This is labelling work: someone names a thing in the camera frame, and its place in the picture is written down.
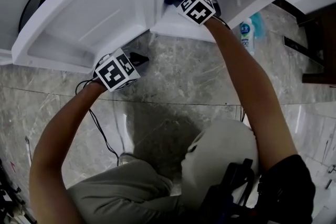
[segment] bottle label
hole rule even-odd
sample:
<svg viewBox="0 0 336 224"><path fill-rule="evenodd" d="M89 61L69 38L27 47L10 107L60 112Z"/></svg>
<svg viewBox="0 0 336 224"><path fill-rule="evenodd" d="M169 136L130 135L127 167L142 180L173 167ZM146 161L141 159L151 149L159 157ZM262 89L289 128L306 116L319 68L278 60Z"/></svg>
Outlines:
<svg viewBox="0 0 336 224"><path fill-rule="evenodd" d="M248 24L242 24L240 27L240 33L243 37L246 37L251 31L251 28Z"/></svg>

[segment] white refrigerator door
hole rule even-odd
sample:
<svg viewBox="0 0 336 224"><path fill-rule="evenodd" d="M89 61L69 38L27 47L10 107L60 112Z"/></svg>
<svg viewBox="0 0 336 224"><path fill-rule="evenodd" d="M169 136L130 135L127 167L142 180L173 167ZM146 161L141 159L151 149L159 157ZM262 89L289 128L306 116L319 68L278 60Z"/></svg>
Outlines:
<svg viewBox="0 0 336 224"><path fill-rule="evenodd" d="M46 0L12 48L16 65L89 73L154 24L154 0Z"/></svg>

